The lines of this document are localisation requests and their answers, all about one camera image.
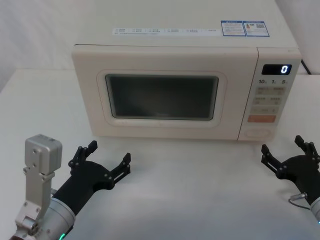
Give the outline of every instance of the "microwave oven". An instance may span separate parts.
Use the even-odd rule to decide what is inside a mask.
[[[273,0],[96,0],[72,59],[96,136],[264,141],[301,54]]]

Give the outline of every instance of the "blue label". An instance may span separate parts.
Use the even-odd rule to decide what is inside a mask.
[[[270,37],[264,21],[242,21],[247,37]]]
[[[245,29],[242,21],[221,21],[223,36],[245,37]]]
[[[221,21],[222,34],[228,37],[270,37],[264,21]]]

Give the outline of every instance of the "microwave control panel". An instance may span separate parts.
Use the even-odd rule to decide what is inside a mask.
[[[298,71],[300,58],[259,59],[239,140],[272,138]]]

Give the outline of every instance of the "table surface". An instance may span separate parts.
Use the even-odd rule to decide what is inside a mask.
[[[302,154],[294,144],[298,134],[320,146],[319,90],[320,76],[297,76],[267,143],[280,161]],[[63,144],[55,189],[70,176],[78,146],[97,140],[88,160],[108,169],[127,152],[132,156],[131,174],[93,195],[66,240],[319,239],[312,213],[287,201],[298,189],[261,163],[261,142],[96,137],[74,71],[23,69],[0,94],[3,239],[15,232],[25,199],[25,139],[39,133]]]

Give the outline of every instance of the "microwave window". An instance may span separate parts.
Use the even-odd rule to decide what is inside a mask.
[[[214,117],[216,76],[105,76],[111,112],[118,119],[200,120]]]

